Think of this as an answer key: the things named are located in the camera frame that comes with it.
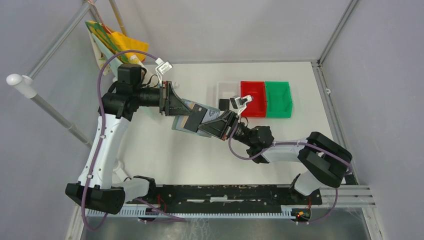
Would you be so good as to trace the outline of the black credit card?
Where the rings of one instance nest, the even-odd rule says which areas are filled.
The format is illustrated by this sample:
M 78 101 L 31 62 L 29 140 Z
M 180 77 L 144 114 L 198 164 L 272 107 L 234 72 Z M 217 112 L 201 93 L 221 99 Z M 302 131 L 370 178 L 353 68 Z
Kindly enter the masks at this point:
M 220 98 L 218 100 L 218 108 L 220 111 L 226 111 L 230 109 L 230 100 L 228 98 Z

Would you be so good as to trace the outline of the dark grey credit card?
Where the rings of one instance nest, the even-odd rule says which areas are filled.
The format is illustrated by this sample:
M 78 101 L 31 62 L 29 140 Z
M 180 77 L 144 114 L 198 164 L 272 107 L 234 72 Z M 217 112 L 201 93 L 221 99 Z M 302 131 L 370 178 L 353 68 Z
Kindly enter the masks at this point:
M 196 133 L 206 113 L 207 109 L 205 107 L 195 103 L 192 108 L 192 114 L 188 116 L 183 128 L 185 130 Z

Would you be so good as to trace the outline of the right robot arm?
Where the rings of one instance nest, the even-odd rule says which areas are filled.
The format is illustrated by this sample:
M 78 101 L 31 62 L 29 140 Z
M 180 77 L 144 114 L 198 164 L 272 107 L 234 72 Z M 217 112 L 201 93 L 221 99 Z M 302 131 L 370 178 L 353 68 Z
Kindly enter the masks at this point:
M 276 141 L 269 126 L 249 128 L 239 119 L 235 112 L 226 110 L 215 119 L 199 124 L 198 129 L 229 144 L 237 141 L 246 145 L 246 156 L 230 150 L 244 161 L 301 163 L 306 171 L 295 177 L 288 191 L 289 199 L 295 204 L 302 204 L 321 187 L 339 188 L 344 177 L 353 171 L 352 154 L 318 131 L 298 140 Z

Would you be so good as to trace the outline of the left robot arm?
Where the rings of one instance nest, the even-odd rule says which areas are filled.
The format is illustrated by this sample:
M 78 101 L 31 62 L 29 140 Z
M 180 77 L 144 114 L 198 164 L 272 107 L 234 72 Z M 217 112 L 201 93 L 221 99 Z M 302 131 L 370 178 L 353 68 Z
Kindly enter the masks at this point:
M 175 93 L 172 82 L 165 81 L 160 88 L 146 87 L 145 72 L 141 65 L 121 64 L 115 90 L 101 97 L 97 132 L 85 168 L 77 182 L 65 188 L 65 194 L 84 209 L 115 215 L 133 199 L 151 204 L 157 198 L 153 178 L 135 176 L 113 183 L 124 134 L 139 107 L 157 107 L 165 116 L 189 116 L 193 111 Z

